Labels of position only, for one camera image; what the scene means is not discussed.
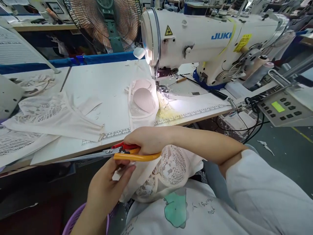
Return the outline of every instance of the warning label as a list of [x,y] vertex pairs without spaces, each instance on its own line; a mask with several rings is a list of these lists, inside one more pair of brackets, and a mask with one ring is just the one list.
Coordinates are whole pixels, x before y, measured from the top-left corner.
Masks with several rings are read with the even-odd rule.
[[167,26],[167,28],[166,28],[166,32],[165,32],[165,36],[171,36],[171,35],[173,35],[173,33],[172,33],[172,31],[171,31],[170,27],[169,27],[169,26]]
[[238,43],[238,45],[236,46],[236,48],[234,49],[234,52],[240,52],[241,48],[243,48],[245,45],[248,44],[250,38],[251,38],[252,34],[244,34],[240,40],[240,42]]

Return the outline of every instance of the ruler markings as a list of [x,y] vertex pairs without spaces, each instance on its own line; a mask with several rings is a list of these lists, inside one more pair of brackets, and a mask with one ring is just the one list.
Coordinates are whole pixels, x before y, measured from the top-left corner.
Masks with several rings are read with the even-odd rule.
[[[222,108],[222,107],[225,107],[225,106],[226,105],[218,104],[218,105],[215,105],[215,106],[211,106],[211,107],[207,107],[207,108],[203,108],[203,109],[198,109],[198,110],[191,111],[191,112],[188,112],[188,113],[178,114],[178,115],[175,115],[175,116],[169,117],[169,118],[162,118],[162,119],[156,120],[155,123],[154,123],[154,126],[161,126],[163,124],[168,124],[168,123],[175,122],[175,121],[178,121],[178,120],[186,119],[186,118],[189,118],[189,117],[192,117],[192,116],[196,116],[196,115],[199,115],[199,114],[202,114],[202,113],[207,113],[207,112],[210,112],[212,110],[219,109],[219,108]],[[114,137],[119,137],[119,136],[122,136],[122,135],[127,135],[127,134],[130,134],[130,132],[131,132],[130,128],[128,127],[128,128],[120,129],[118,131],[105,133],[100,141],[111,139],[111,138],[114,138]],[[83,140],[82,141],[82,146],[87,145],[87,144],[91,144],[91,143],[95,143],[95,142],[89,141],[89,140]]]

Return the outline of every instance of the scissors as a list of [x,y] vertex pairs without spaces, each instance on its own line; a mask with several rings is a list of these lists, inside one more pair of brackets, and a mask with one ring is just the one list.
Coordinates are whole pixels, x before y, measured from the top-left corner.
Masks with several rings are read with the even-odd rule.
[[54,163],[71,162],[71,161],[86,160],[86,159],[92,159],[92,158],[110,158],[110,157],[113,157],[114,160],[149,162],[149,161],[153,161],[157,159],[161,155],[161,152],[159,152],[159,153],[152,154],[152,155],[141,156],[141,155],[137,155],[139,151],[140,151],[140,146],[127,145],[127,144],[124,144],[124,142],[121,142],[119,144],[112,146],[111,149],[103,150],[102,152],[99,152],[99,153],[88,154],[88,155],[84,155],[81,157],[57,161]]

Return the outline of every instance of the purple basket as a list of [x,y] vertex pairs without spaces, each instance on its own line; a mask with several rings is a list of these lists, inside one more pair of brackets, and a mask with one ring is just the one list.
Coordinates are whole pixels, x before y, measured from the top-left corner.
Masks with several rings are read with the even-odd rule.
[[[81,215],[83,209],[85,208],[86,203],[82,204],[70,217],[67,224],[65,225],[65,228],[63,230],[62,235],[70,235],[74,225],[76,224],[76,221],[78,220],[79,216]],[[110,215],[107,216],[107,232],[109,231],[109,225],[110,225]]]

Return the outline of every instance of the orange scissor handle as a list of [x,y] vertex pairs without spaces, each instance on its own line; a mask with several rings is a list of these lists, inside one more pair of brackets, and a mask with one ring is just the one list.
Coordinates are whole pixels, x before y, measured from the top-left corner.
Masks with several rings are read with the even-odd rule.
[[160,155],[161,152],[152,154],[152,155],[146,155],[146,156],[141,156],[141,155],[136,155],[139,153],[140,148],[136,149],[131,149],[129,150],[130,154],[128,153],[116,153],[114,154],[113,159],[114,160],[130,160],[130,161],[136,161],[136,162],[149,162],[157,159]]

